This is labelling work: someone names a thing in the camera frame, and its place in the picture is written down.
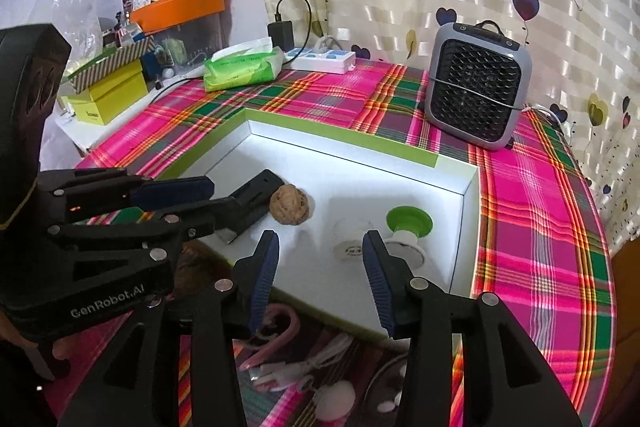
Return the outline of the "person left hand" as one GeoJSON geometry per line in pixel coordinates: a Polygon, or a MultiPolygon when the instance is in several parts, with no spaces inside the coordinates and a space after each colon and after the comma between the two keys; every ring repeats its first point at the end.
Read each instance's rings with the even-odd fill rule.
{"type": "MultiPolygon", "coordinates": [[[[17,328],[10,322],[9,317],[0,311],[0,337],[20,348],[35,348],[37,345],[25,339],[17,328]]],[[[52,355],[57,360],[68,360],[73,354],[78,343],[81,342],[82,333],[70,335],[58,340],[52,345],[52,355]]]]}

